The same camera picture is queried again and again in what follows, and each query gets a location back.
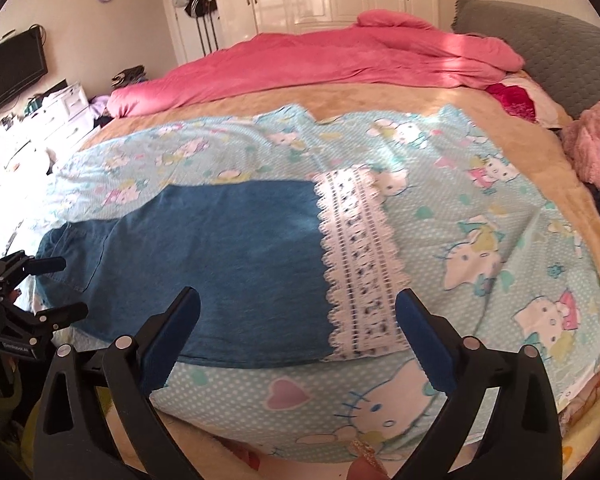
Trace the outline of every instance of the light blue sheet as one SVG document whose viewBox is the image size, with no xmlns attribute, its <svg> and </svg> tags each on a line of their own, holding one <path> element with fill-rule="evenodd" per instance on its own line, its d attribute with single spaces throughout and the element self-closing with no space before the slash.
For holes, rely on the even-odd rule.
<svg viewBox="0 0 600 480">
<path fill-rule="evenodd" d="M 23 225 L 26 244 L 31 250 L 66 221 L 119 218 L 167 184 L 308 180 L 355 165 L 375 173 L 398 256 L 433 313 L 491 348 L 535 344 L 556 399 L 591 372 L 600 357 L 600 281 L 589 250 L 555 205 L 451 106 L 429 117 L 376 111 L 316 122 L 289 105 L 255 118 L 205 118 L 111 140 L 59 171 L 43 213 Z M 84 343 L 84 335 L 79 339 Z M 348 460 L 345 437 L 352 434 L 374 438 L 386 457 L 397 458 L 413 448 L 443 402 L 418 382 L 414 362 L 406 350 L 275 370 L 178 364 L 154 402 L 286 458 Z M 392 381 L 397 389 L 387 388 Z M 372 407 L 389 406 L 409 384 L 419 384 L 419 393 L 405 392 L 405 400 L 416 395 L 417 413 L 375 420 L 380 408 L 369 409 L 370 418 L 356 424 L 353 414 L 366 394 L 390 392 Z M 296 405 L 276 404 L 282 390 Z M 485 412 L 474 440 L 486 420 Z"/>
</svg>

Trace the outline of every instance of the black clamp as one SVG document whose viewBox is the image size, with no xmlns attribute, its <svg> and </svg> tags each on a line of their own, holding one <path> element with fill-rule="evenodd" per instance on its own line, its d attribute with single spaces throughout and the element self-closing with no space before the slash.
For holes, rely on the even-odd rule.
<svg viewBox="0 0 600 480">
<path fill-rule="evenodd" d="M 34 448 L 34 477 L 55 480 L 202 480 L 148 399 L 163 387 L 200 316 L 200 297 L 184 288 L 164 314 L 152 316 L 136 336 L 108 348 L 58 348 L 42 393 Z M 96 386 L 108 386 L 138 458 L 148 474 L 125 465 L 107 427 Z"/>
<path fill-rule="evenodd" d="M 534 346 L 490 350 L 462 338 L 411 290 L 398 294 L 395 315 L 431 385 L 447 394 L 442 411 L 395 480 L 560 480 L 562 439 L 554 395 Z M 473 461 L 449 472 L 488 388 L 499 388 Z"/>
<path fill-rule="evenodd" d="M 36 314 L 13 304 L 10 294 L 27 276 L 64 270 L 64 258 L 35 259 L 24 251 L 0 259 L 0 352 L 43 361 L 53 333 L 87 317 L 84 303 L 50 308 Z"/>
</svg>

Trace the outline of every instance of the lace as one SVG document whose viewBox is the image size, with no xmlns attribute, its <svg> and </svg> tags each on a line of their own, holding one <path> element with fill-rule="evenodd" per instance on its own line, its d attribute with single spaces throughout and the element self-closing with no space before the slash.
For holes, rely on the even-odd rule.
<svg viewBox="0 0 600 480">
<path fill-rule="evenodd" d="M 321 173 L 320 232 L 329 321 L 335 329 L 326 360 L 381 356 L 409 347 L 395 320 L 395 297 L 409 283 L 381 207 L 374 176 L 366 168 Z"/>
</svg>

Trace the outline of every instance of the pink fuzzy blanket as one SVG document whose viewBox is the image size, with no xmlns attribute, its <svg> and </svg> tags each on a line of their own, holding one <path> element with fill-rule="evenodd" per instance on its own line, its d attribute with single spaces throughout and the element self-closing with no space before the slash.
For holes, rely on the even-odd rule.
<svg viewBox="0 0 600 480">
<path fill-rule="evenodd" d="M 272 88 L 314 83 L 389 83 L 484 89 L 524 60 L 497 38 L 443 32 L 401 12 L 368 10 L 343 30 L 260 34 L 113 92 L 114 117 L 148 115 Z"/>
<path fill-rule="evenodd" d="M 579 179 L 600 189 L 600 102 L 565 127 L 561 137 Z"/>
</svg>

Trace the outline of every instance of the tv screen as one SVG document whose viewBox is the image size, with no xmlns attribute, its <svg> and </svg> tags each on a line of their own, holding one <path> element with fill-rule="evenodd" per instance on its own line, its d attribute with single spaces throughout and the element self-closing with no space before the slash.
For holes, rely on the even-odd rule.
<svg viewBox="0 0 600 480">
<path fill-rule="evenodd" d="M 40 27 L 32 27 L 0 43 L 0 108 L 47 72 Z"/>
</svg>

